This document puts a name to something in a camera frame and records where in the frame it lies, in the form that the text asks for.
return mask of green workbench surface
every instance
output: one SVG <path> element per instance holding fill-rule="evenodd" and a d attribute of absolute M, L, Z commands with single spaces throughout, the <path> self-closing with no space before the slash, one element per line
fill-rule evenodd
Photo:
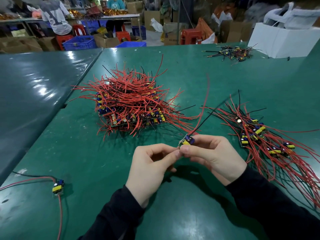
<path fill-rule="evenodd" d="M 231 66 L 220 57 L 206 58 L 201 50 L 214 50 L 215 45 L 185 45 L 142 48 L 105 49 L 84 78 L 93 80 L 108 72 L 103 68 L 142 66 L 145 72 L 157 71 L 162 54 L 158 84 L 170 88 L 167 99 L 181 88 L 175 100 L 188 116 L 197 115 L 207 89 L 207 105 L 214 107 L 230 93 L 241 89 L 242 101 L 249 110 L 268 109 L 252 114 L 264 116 L 266 125 L 288 131 L 306 131 L 319 127 L 320 66 L 319 45 L 306 58 L 268 59 L 255 52 L 252 59 Z M 75 91 L 71 99 L 79 96 Z M 112 134 L 103 141 L 98 135 L 98 115 L 94 102 L 76 99 L 61 109 L 34 143 L 16 171 L 50 174 L 65 180 L 62 197 L 62 239 L 76 239 L 94 222 L 112 193 L 127 180 L 134 149 L 138 145 L 166 143 L 177 146 L 185 133 L 169 124 L 158 125 L 157 132 L 146 129 L 137 137 Z M 203 134 L 227 136 L 244 156 L 231 131 L 211 117 L 201 127 Z M 293 133 L 292 136 L 320 151 L 320 133 Z M 319 164 L 306 159 L 319 174 Z M 200 165 L 182 159 L 178 171 L 165 181 L 151 198 L 136 239 L 266 239 L 262 226 L 242 215 L 231 194 Z M 10 175 L 3 185 L 26 179 Z M 59 228 L 59 203 L 52 196 L 52 183 L 39 182 L 14 186 L 0 192 L 0 239 L 56 239 Z M 305 203 L 293 188 L 291 196 Z"/>

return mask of concrete floor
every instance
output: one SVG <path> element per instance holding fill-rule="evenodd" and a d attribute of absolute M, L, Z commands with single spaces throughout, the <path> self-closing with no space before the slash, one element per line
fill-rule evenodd
<path fill-rule="evenodd" d="M 129 33 L 132 32 L 131 25 L 125 25 L 125 30 Z M 161 33 L 153 32 L 153 31 L 146 31 L 146 46 L 161 46 L 164 45 L 163 42 L 160 41 Z"/>

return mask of black sleeve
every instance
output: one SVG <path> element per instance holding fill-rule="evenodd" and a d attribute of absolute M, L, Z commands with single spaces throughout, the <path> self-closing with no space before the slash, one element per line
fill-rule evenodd
<path fill-rule="evenodd" d="M 320 239 L 320 221 L 253 169 L 247 167 L 226 189 L 240 212 L 260 222 L 270 239 Z"/>
<path fill-rule="evenodd" d="M 134 239 L 134 227 L 144 210 L 124 185 L 113 193 L 96 217 L 93 225 L 78 240 Z"/>

